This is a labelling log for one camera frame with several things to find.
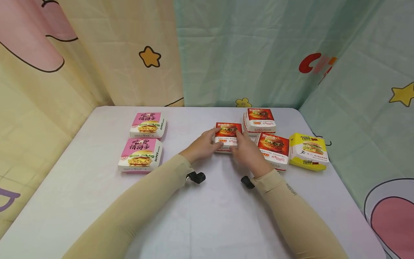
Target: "tabletop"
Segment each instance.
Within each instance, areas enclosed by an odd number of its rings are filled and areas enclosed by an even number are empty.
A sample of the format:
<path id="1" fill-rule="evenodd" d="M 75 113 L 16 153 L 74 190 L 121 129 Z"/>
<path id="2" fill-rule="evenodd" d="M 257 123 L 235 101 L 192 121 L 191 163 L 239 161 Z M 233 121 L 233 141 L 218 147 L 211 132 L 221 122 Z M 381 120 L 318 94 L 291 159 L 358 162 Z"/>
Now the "tabletop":
<path id="1" fill-rule="evenodd" d="M 271 108 L 276 135 L 313 135 L 302 115 Z M 0 240 L 8 259 L 61 258 L 89 225 L 143 175 L 121 174 L 117 164 L 137 112 L 162 112 L 166 161 L 216 122 L 241 123 L 243 108 L 98 107 Z M 126 258 L 293 258 L 249 172 L 229 154 L 194 164 L 207 179 L 178 190 L 134 239 Z M 381 259 L 384 251 L 333 166 L 313 172 L 289 165 L 289 185 L 318 212 L 349 258 Z"/>

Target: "black wrist strap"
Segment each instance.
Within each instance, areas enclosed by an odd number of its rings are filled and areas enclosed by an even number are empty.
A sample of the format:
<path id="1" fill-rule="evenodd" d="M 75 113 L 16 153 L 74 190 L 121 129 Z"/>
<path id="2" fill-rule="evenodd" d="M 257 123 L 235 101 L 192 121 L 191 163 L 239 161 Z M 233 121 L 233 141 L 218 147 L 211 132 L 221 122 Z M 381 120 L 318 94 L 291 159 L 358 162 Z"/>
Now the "black wrist strap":
<path id="1" fill-rule="evenodd" d="M 255 185 L 250 181 L 248 176 L 243 176 L 240 180 L 247 189 L 251 190 L 255 187 Z"/>
<path id="2" fill-rule="evenodd" d="M 206 175 L 203 172 L 199 172 L 199 173 L 191 172 L 187 174 L 187 180 L 188 179 L 195 182 L 196 184 L 200 184 L 206 179 Z"/>

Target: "arm sleeve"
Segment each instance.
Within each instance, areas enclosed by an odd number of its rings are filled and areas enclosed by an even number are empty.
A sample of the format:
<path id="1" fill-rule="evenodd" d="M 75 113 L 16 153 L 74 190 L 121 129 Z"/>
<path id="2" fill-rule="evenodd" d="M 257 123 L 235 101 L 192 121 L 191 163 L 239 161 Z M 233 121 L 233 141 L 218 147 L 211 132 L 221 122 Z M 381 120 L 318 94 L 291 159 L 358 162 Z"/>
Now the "arm sleeve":
<path id="1" fill-rule="evenodd" d="M 140 227 L 180 187 L 191 164 L 176 155 L 119 196 L 79 237 L 63 259 L 123 259 Z"/>
<path id="2" fill-rule="evenodd" d="M 298 259 L 347 259 L 330 228 L 276 170 L 252 179 Z"/>

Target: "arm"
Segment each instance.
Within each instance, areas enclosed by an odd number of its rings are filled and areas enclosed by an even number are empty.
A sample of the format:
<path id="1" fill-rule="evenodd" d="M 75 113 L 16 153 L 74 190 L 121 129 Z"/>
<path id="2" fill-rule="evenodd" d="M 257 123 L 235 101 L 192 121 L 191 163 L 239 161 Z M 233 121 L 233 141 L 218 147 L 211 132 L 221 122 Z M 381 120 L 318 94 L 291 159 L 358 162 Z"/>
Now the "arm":
<path id="1" fill-rule="evenodd" d="M 298 259 L 347 259 L 330 228 L 276 170 L 253 179 Z"/>
<path id="2" fill-rule="evenodd" d="M 181 155 L 132 185 L 80 236 L 63 259 L 123 259 L 140 227 L 185 184 L 193 169 Z"/>
<path id="3" fill-rule="evenodd" d="M 235 159 L 255 176 L 252 183 L 269 204 L 274 218 L 298 259 L 346 259 L 335 235 L 312 209 L 264 159 L 247 134 L 237 132 Z"/>

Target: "fabric backdrop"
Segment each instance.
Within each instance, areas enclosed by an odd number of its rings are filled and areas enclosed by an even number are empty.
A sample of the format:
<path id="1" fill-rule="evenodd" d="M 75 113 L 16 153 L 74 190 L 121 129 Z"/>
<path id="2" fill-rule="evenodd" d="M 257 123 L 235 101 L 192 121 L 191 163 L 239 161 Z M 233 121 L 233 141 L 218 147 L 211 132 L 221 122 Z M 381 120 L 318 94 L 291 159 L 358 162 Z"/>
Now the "fabric backdrop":
<path id="1" fill-rule="evenodd" d="M 293 107 L 414 258 L 410 0 L 5 0 L 0 237 L 100 105 Z"/>
<path id="2" fill-rule="evenodd" d="M 380 2 L 176 0 L 185 105 L 298 109 Z"/>
<path id="3" fill-rule="evenodd" d="M 414 258 L 412 1 L 386 1 L 300 112 L 392 259 Z"/>
<path id="4" fill-rule="evenodd" d="M 183 105 L 172 1 L 59 4 L 2 1 L 0 238 L 95 107 Z"/>

